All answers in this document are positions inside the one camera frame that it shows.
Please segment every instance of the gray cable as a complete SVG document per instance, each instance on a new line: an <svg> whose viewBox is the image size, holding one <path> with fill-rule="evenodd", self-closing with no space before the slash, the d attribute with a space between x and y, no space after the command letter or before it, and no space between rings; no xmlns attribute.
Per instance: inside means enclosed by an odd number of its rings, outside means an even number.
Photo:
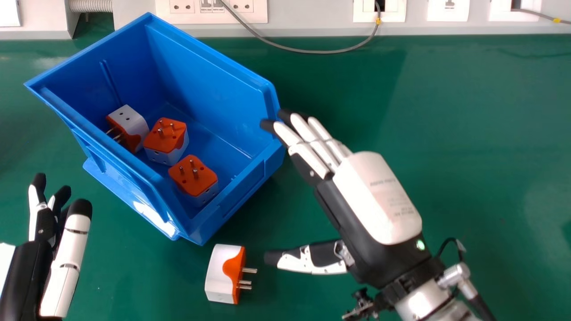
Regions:
<svg viewBox="0 0 571 321"><path fill-rule="evenodd" d="M338 49L338 50L305 50L305 49L297 49L297 48L291 48L291 47L286 47L286 46L282 46L278 43L269 41L268 39L265 39L262 35L260 35L259 33L257 33L254 29L252 29L247 23L245 23L235 12L234 10L230 9L230 7L228 7L228 5L226 4L226 2L224 0L220 1L222 3L222 5L226 8L226 10L228 10L228 12L230 12L230 14L236 18L236 20L242 25L244 26L244 28L246 28L246 30L248 30L252 35L254 35L254 37L260 39L261 41L267 43L270 46L279 48L279 49L283 49L283 50L287 50L287 51L292 51L294 53L300 53L300 54L314 54L314 55L331 55L331 54L341 54L341 53L346 53L348 51L351 50L355 50L358 48L363 47L364 45L366 45L367 43L369 43L369 41L371 41L373 39L373 37L376 35L377 30L379 29L379 24L380 24L380 20L381 20L381 8L379 7L379 4L375 1L375 6L377 8L377 22L375 22L375 28L373 29L373 33L365 40L363 40L361 43L358 43L354 46L348 47L348 48L344 48L344 49Z"/></svg>
<svg viewBox="0 0 571 321"><path fill-rule="evenodd" d="M539 13L539 12L533 11L533 10L528 10L528 9L512 9L512 11L518 11L518 12L525 12L525 13L529 13L529 14L534 14L534 15L536 15L536 16L538 16L538 17L545 18L545 19L551 20L551 21L553 21L553 22L554 22L555 19L558 19L558 18L555 18L555 17L551 17L550 15L546 15L546 14ZM563 20L563 19L561 19L561 20L559 21L559 23L564 23L564 24L566 24L566 25L571 25L571 21L569 21L569 20Z"/></svg>

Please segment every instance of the electrical outlet plate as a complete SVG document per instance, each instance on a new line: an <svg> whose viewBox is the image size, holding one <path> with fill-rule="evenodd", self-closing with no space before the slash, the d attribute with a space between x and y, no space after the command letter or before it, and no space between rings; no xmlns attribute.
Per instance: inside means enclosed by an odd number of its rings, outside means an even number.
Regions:
<svg viewBox="0 0 571 321"><path fill-rule="evenodd" d="M427 21L468 21L470 0L428 0Z"/></svg>
<svg viewBox="0 0 571 321"><path fill-rule="evenodd" d="M407 0L385 0L385 11L381 13L383 22L405 22ZM353 22L375 22L375 0L353 0Z"/></svg>
<svg viewBox="0 0 571 321"><path fill-rule="evenodd" d="M521 0L521 8L541 11L541 0ZM539 17L523 12L512 12L512 0L491 0L489 21L539 21Z"/></svg>
<svg viewBox="0 0 571 321"><path fill-rule="evenodd" d="M20 27L20 4L18 0L0 0L0 27Z"/></svg>
<svg viewBox="0 0 571 321"><path fill-rule="evenodd" d="M175 25L238 23L222 6L222 1L155 0L156 15ZM247 23L268 23L268 0L224 1Z"/></svg>

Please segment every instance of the black port opening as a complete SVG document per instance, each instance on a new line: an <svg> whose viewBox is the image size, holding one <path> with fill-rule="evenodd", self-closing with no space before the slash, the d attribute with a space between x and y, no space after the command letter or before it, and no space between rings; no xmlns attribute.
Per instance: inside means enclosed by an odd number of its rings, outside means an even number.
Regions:
<svg viewBox="0 0 571 321"><path fill-rule="evenodd" d="M379 4L379 7L381 8L381 12L385 12L385 0L376 0L376 1Z"/></svg>
<svg viewBox="0 0 571 321"><path fill-rule="evenodd" d="M521 0L512 0L512 9L521 9Z"/></svg>

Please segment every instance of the orange and white plug adapter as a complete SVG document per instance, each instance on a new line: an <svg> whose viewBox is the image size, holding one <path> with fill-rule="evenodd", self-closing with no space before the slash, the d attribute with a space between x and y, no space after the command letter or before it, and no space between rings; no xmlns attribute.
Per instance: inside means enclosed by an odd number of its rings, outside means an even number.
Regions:
<svg viewBox="0 0 571 321"><path fill-rule="evenodd" d="M164 165L176 164L188 146L186 124L169 118L160 118L145 138L147 157Z"/></svg>
<svg viewBox="0 0 571 321"><path fill-rule="evenodd" d="M194 155L181 159L168 174L195 207L204 206L218 194L218 176Z"/></svg>
<svg viewBox="0 0 571 321"><path fill-rule="evenodd" d="M204 292L209 301L238 304L240 290L251 290L252 281L243 280L244 273L258 273L244 267L246 249L243 246L216 244L212 250Z"/></svg>
<svg viewBox="0 0 571 321"><path fill-rule="evenodd" d="M107 135L116 135L115 141L135 154L143 147L143 141L148 135L148 125L143 116L129 105L115 110L105 117L111 129Z"/></svg>

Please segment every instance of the blue plastic bin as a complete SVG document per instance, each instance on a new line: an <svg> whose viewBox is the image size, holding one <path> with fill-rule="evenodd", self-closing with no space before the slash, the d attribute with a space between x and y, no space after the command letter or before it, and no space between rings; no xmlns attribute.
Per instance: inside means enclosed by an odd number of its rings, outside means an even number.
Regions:
<svg viewBox="0 0 571 321"><path fill-rule="evenodd" d="M203 245L283 161L280 142L259 127L276 119L274 86L152 14L25 85L68 125L87 155L83 168L172 240ZM124 104L149 127L160 117L186 122L183 157L213 169L220 193L194 208L168 166L108 137L105 116Z"/></svg>

